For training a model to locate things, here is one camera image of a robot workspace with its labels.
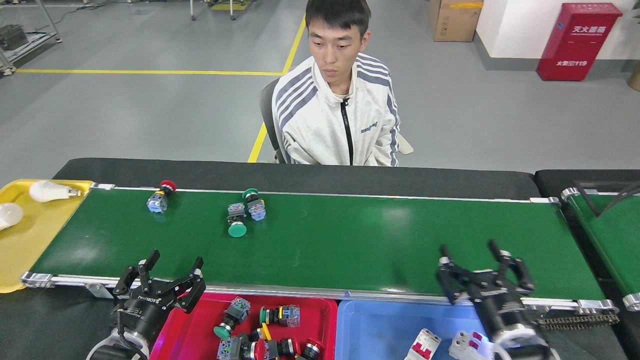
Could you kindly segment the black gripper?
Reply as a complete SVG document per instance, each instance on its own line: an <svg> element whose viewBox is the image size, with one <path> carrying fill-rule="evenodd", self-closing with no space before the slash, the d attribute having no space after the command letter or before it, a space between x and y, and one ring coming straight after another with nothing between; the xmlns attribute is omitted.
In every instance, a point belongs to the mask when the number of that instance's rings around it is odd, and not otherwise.
<svg viewBox="0 0 640 360"><path fill-rule="evenodd" d="M521 296L528 296L535 291L533 278L525 262L501 249L496 240L489 240L489 250L499 264L498 271L493 283L479 284L478 274L455 264L448 247L442 244L439 247L441 257L436 272L438 284L451 305L455 305L463 297L463 293L467 293L487 337L532 337L532 322ZM507 271L514 273L516 284L506 278ZM472 296L467 291L469 283L473 284Z"/></svg>
<svg viewBox="0 0 640 360"><path fill-rule="evenodd" d="M129 299L116 312L116 326L124 328L126 333L144 339L149 346L155 344L172 308L190 314L207 287L202 277L204 260L197 257L186 276L170 283L169 291L161 294L153 291L153 280L149 272L159 258L160 252L153 250L146 259L126 267L114 287L115 299L130 293ZM140 279L141 284L131 291L136 278Z"/></svg>

